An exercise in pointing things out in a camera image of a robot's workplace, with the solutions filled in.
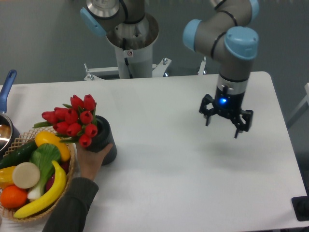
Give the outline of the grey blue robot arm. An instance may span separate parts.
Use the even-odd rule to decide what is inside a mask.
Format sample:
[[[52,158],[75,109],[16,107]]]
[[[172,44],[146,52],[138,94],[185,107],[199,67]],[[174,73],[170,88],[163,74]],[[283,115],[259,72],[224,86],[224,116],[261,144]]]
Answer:
[[[248,131],[253,111],[241,105],[257,56],[258,34],[248,24],[259,13],[256,0],[214,0],[216,11],[208,21],[191,20],[183,44],[220,63],[215,96],[206,95],[199,112],[210,123],[213,115],[229,119],[237,133]],[[114,47],[122,79],[153,76],[153,44],[158,38],[156,19],[142,0],[88,0],[80,16],[91,32],[106,37]]]

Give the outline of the person's left hand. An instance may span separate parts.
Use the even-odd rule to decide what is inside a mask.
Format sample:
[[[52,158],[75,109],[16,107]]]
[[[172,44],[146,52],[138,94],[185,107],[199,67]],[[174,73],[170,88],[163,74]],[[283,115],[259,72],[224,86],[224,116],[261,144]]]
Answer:
[[[110,152],[112,147],[113,144],[108,144],[101,151],[96,153],[85,150],[83,147],[77,144],[77,159],[80,167],[81,177],[94,181],[104,158]]]

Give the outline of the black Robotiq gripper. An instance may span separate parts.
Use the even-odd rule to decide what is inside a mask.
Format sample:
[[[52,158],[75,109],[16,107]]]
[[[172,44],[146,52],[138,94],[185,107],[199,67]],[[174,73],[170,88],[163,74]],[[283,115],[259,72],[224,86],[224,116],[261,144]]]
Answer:
[[[232,95],[227,94],[217,87],[215,99],[211,95],[206,94],[201,102],[199,112],[203,114],[208,126],[211,122],[211,117],[215,114],[229,119],[236,127],[234,138],[238,137],[239,133],[248,132],[253,121],[253,110],[242,110],[241,105],[245,92]]]

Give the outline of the dark green sleeved forearm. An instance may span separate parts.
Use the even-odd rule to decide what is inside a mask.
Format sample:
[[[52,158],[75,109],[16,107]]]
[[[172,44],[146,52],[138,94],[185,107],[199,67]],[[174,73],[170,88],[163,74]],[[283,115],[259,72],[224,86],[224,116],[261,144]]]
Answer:
[[[99,187],[93,180],[85,177],[74,178],[48,218],[43,231],[82,232],[98,190]]]

